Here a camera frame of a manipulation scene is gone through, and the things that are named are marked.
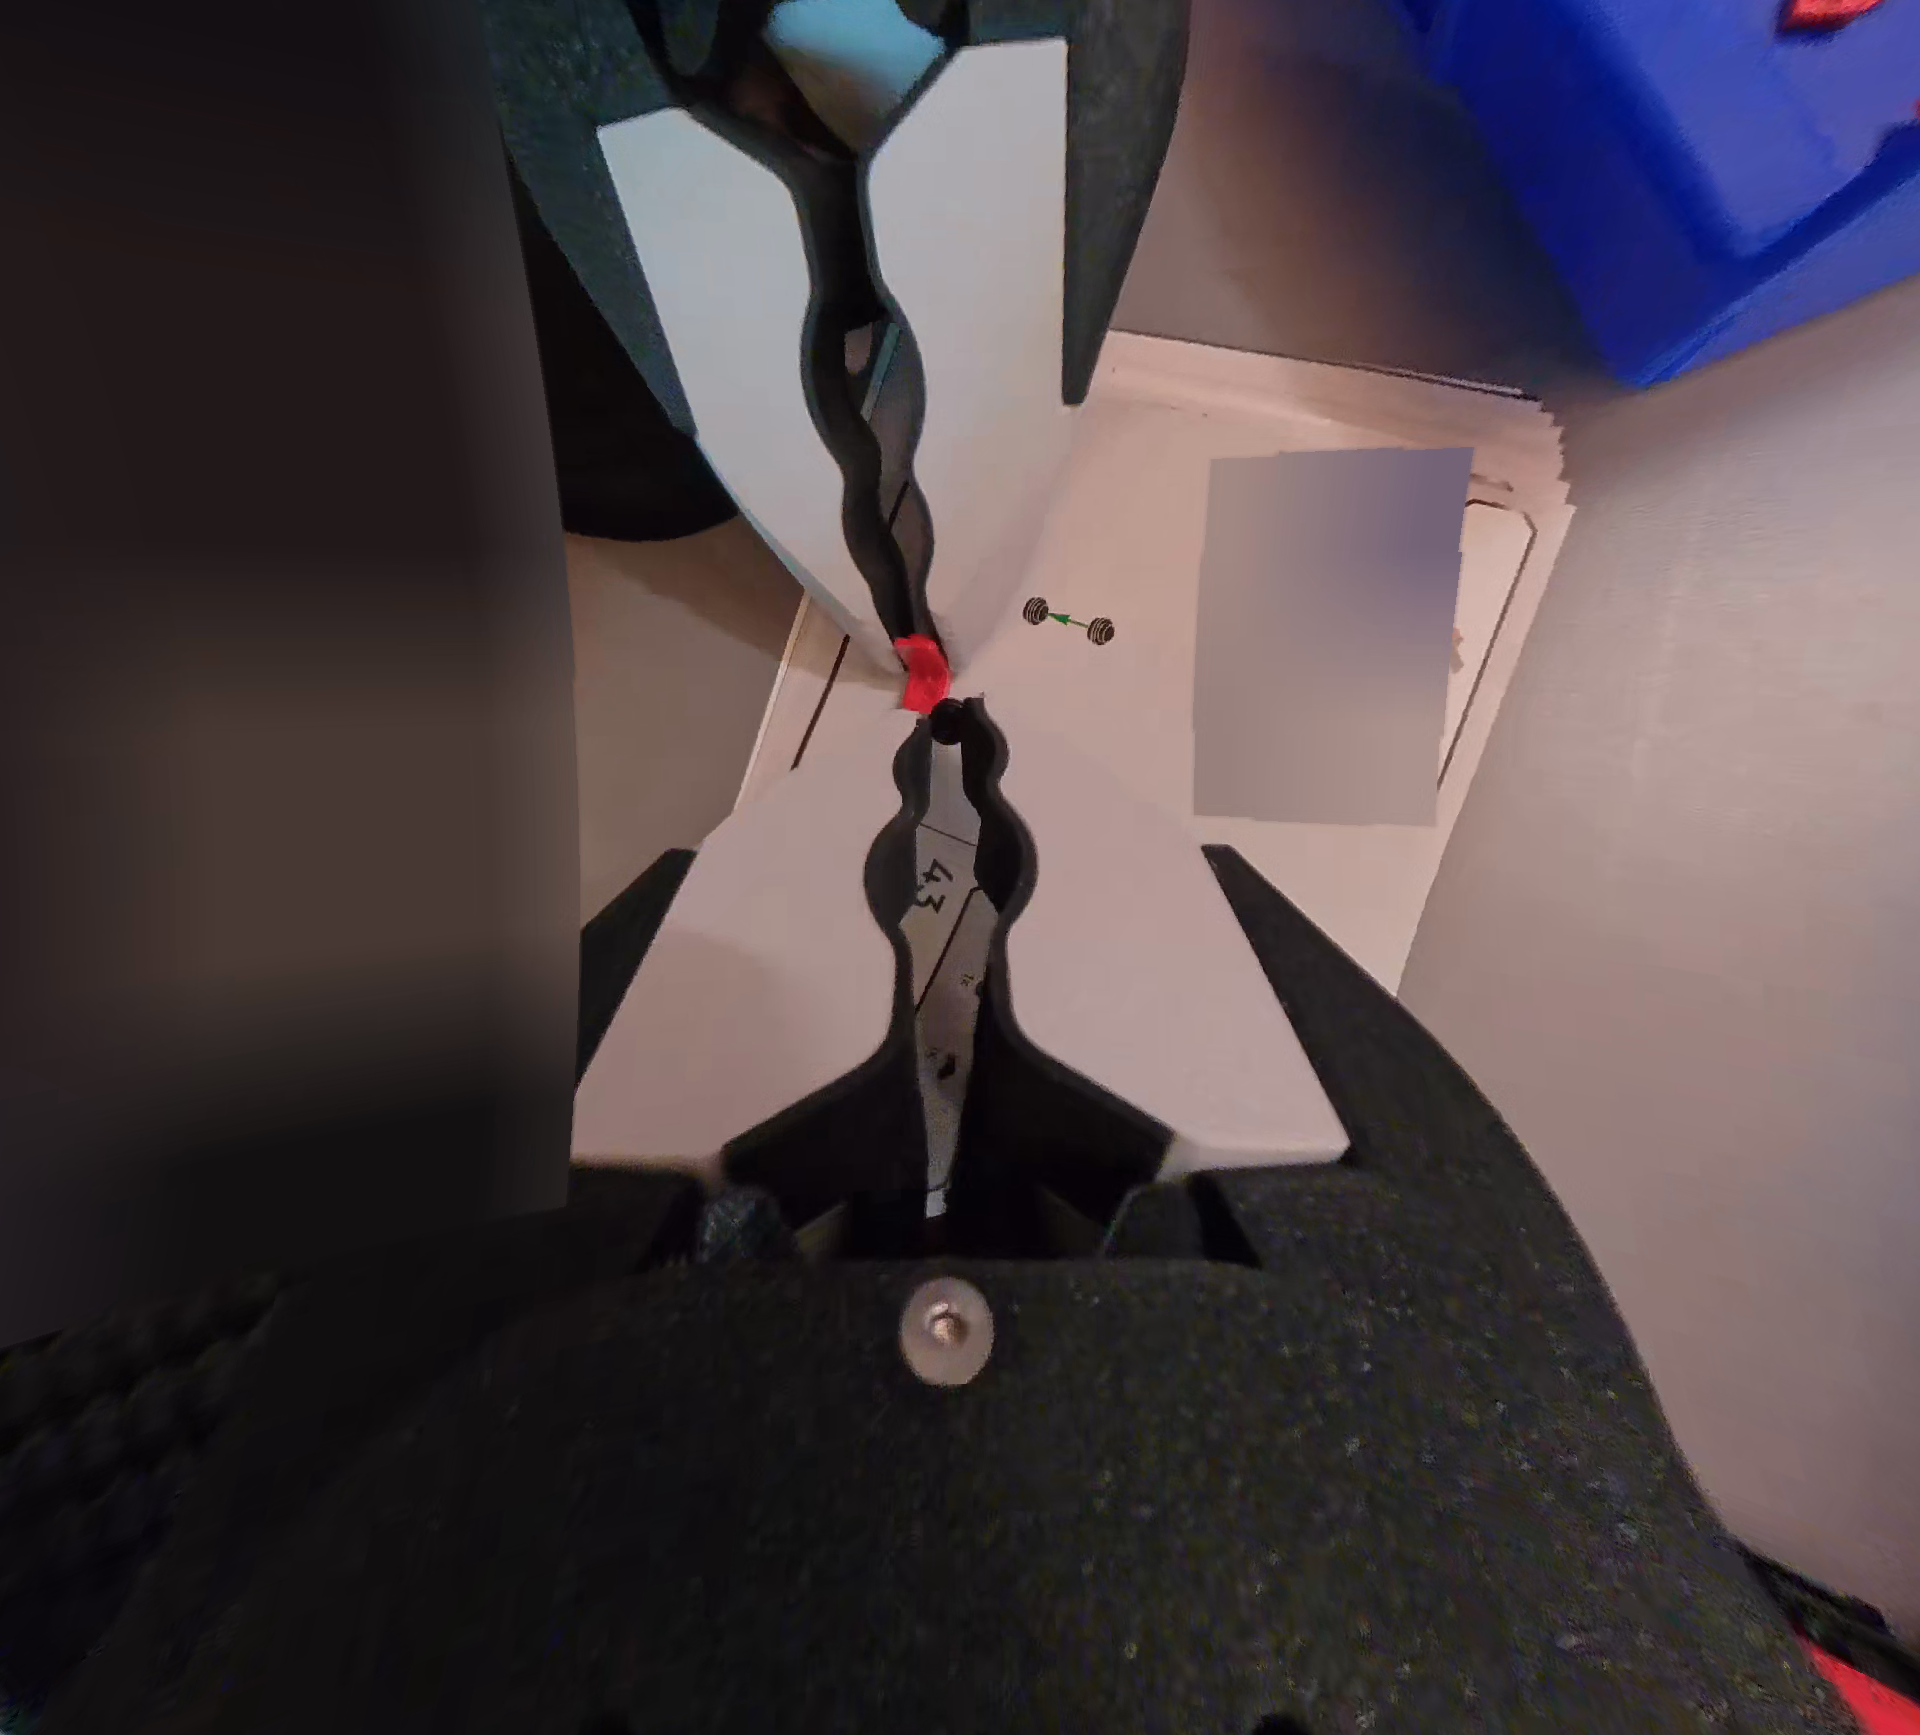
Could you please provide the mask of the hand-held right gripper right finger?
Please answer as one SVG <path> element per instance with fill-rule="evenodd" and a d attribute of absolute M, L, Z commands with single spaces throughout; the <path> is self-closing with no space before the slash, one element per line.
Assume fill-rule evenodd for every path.
<path fill-rule="evenodd" d="M 1025 709 L 968 699 L 959 752 L 997 908 L 959 1165 L 1336 1165 L 1350 1131 L 1202 844 Z"/>

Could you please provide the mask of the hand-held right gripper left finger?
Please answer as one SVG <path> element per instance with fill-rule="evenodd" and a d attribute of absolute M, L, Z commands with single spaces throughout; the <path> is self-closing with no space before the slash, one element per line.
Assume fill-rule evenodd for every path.
<path fill-rule="evenodd" d="M 719 1172 L 757 1127 L 915 1045 L 928 748 L 926 714 L 866 714 L 699 844 L 580 1079 L 580 1165 Z"/>

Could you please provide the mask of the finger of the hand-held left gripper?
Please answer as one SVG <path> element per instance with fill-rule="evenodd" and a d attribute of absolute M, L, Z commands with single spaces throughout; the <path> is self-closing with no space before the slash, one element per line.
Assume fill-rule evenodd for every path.
<path fill-rule="evenodd" d="M 599 130 L 690 434 L 834 628 L 895 678 L 915 593 L 845 336 L 884 326 L 857 162 L 712 106 Z"/>
<path fill-rule="evenodd" d="M 961 48 L 866 161 L 871 251 L 921 356 L 913 481 L 948 657 L 1010 616 L 1069 457 L 1067 106 L 1067 36 Z"/>

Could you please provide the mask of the blue plastic bin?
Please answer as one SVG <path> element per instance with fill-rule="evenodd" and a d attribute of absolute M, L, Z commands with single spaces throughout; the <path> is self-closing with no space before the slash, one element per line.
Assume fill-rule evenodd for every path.
<path fill-rule="evenodd" d="M 1623 384 L 1916 275 L 1916 120 L 1841 172 L 1777 57 L 1784 0 L 1392 6 Z"/>

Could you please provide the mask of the red and black lego car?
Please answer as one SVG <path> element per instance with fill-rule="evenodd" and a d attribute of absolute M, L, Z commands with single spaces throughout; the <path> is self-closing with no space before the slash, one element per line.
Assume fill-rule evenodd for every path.
<path fill-rule="evenodd" d="M 1920 1652 L 1894 1634 L 1894 1625 L 1841 1591 L 1826 1591 L 1784 1564 L 1743 1548 L 1743 1564 L 1787 1620 L 1814 1672 L 1841 1693 L 1860 1731 L 1916 1735 L 1920 1731 Z"/>

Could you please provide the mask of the lego instruction booklet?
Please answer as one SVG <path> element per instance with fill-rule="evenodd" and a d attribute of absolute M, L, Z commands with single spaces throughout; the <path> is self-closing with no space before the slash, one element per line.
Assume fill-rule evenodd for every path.
<path fill-rule="evenodd" d="M 1112 336 L 1018 598 L 952 694 L 1239 853 L 1392 991 L 1564 525 L 1542 401 Z M 803 608 L 733 810 L 884 709 L 895 678 Z M 961 752 L 928 748 L 915 1045 L 690 1177 L 781 1195 L 791 1223 L 915 1195 L 915 1151 L 948 1183 L 997 922 L 976 836 Z"/>

